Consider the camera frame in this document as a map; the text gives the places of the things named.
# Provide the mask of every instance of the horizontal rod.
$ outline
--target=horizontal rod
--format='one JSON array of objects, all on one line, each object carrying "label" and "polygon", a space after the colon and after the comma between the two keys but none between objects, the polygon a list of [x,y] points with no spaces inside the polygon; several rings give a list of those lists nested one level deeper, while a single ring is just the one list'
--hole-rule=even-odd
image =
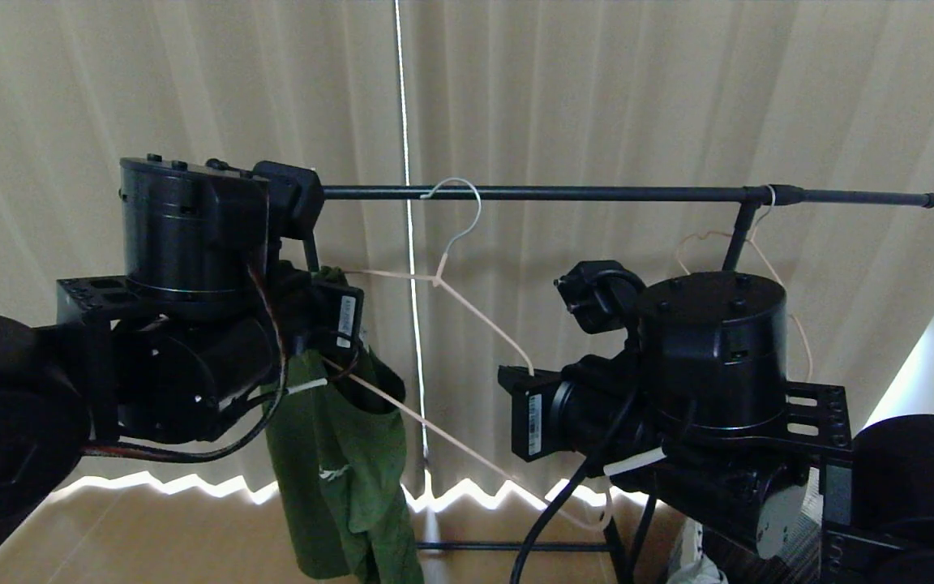
[{"label": "horizontal rod", "polygon": [[[418,550],[442,552],[516,552],[520,550],[520,541],[418,541]],[[607,543],[536,543],[534,552],[608,552]]]},{"label": "horizontal rod", "polygon": [[[412,200],[431,191],[430,186],[326,186],[328,200]],[[679,203],[815,203],[903,204],[934,207],[934,193],[862,192],[845,190],[805,190],[790,185],[757,187],[571,187],[571,186],[479,186],[484,200],[607,200],[639,202],[664,200]],[[465,186],[441,190],[437,200],[471,200],[474,193]]]}]

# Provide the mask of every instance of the hanger hook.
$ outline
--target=hanger hook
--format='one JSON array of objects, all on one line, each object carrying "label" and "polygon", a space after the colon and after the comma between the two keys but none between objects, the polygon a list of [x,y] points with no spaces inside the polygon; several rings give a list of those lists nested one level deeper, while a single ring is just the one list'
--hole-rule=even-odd
[{"label": "hanger hook", "polygon": [[445,244],[445,251],[442,251],[442,256],[448,256],[449,249],[452,248],[452,244],[456,243],[457,239],[460,239],[460,237],[463,237],[467,235],[467,233],[470,233],[471,230],[474,230],[475,226],[478,226],[478,219],[482,218],[482,193],[479,193],[478,188],[475,187],[470,181],[468,181],[467,178],[459,178],[459,177],[446,178],[444,181],[438,182],[437,185],[434,185],[434,188],[431,188],[431,191],[427,192],[427,195],[420,196],[420,199],[430,199],[432,196],[434,196],[436,192],[438,192],[438,189],[442,188],[446,184],[453,182],[453,181],[463,183],[467,185],[468,188],[470,188],[471,192],[474,193],[474,199],[478,201],[478,211],[477,213],[474,214],[474,221],[471,221],[470,226],[468,226],[467,229],[462,230],[462,232],[457,233],[456,235],[453,235],[452,239],[449,240],[449,243]]}]

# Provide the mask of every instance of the curtain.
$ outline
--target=curtain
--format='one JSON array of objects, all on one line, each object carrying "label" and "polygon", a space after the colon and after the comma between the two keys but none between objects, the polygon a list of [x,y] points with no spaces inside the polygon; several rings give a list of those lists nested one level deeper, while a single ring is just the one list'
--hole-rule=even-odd
[{"label": "curtain", "polygon": [[[724,185],[934,191],[934,3],[0,2],[0,314],[54,321],[53,281],[121,273],[118,158],[159,152],[248,166],[315,167],[330,184],[400,184],[400,64],[412,181]],[[433,273],[472,204],[411,204],[420,271]],[[679,273],[685,235],[730,229],[733,204],[490,203],[452,249],[446,280],[535,365],[609,355],[553,278],[617,259],[645,281]],[[327,203],[319,254],[342,267],[408,269],[402,203]],[[801,204],[759,238],[785,278],[816,358],[844,384],[853,426],[878,402],[934,313],[934,210]],[[690,269],[718,265],[709,239]],[[297,245],[285,252],[299,259]],[[765,273],[746,251],[741,269]],[[371,343],[418,392],[404,281],[357,278]],[[419,287],[426,414],[544,492],[577,463],[508,451],[495,382],[515,352],[439,290]],[[790,331],[790,374],[804,353]],[[249,425],[248,421],[234,432]],[[420,430],[405,480],[418,491]],[[223,440],[231,440],[234,435]],[[429,435],[434,491],[501,479]],[[142,463],[82,462],[120,476]],[[162,480],[272,480],[262,441]]]},{"label": "curtain", "polygon": [[[410,169],[418,183],[759,185],[934,191],[934,3],[408,3]],[[736,204],[486,204],[453,248],[451,282],[545,369],[622,336],[586,336],[550,282],[617,259],[645,281],[681,274],[685,235],[729,230]],[[434,270],[471,203],[415,203]],[[854,429],[934,312],[934,210],[801,204],[760,225],[815,355],[845,385]],[[691,243],[715,269],[726,240]],[[765,274],[745,251],[741,269]],[[521,359],[448,296],[422,293],[427,415],[544,492],[577,465],[508,451],[496,363]],[[805,373],[793,328],[790,377]],[[436,492],[488,470],[429,440]]]}]

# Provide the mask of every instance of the white sticker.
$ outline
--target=white sticker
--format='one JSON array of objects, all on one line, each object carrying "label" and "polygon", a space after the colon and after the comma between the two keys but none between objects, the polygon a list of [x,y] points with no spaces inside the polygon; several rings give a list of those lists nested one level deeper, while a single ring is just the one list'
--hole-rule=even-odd
[{"label": "white sticker", "polygon": [[[355,296],[341,296],[341,321],[337,323],[337,330],[351,337],[353,326],[355,326]],[[337,346],[347,349],[352,346],[352,342],[338,337]]]},{"label": "white sticker", "polygon": [[542,394],[529,396],[529,455],[542,450]]}]

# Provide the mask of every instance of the wooden floor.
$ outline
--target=wooden floor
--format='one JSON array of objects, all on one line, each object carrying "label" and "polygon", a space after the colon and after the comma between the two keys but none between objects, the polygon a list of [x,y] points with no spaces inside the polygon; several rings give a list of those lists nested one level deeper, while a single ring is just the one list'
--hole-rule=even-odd
[{"label": "wooden floor", "polygon": [[[593,512],[578,500],[578,513]],[[615,498],[616,521],[630,543],[641,508]],[[518,496],[497,510],[460,498],[441,513],[413,517],[418,537],[520,540],[538,515]],[[682,517],[659,506],[637,583],[653,582],[664,566]],[[542,540],[600,541],[557,517]],[[420,552],[427,583],[506,582],[514,554]],[[533,553],[523,582],[614,582],[607,554]],[[216,498],[198,488],[164,495],[154,487],[82,487],[49,500],[0,547],[3,583],[312,582],[298,570],[281,502],[256,504],[248,492]],[[330,582],[355,582],[351,578]]]}]

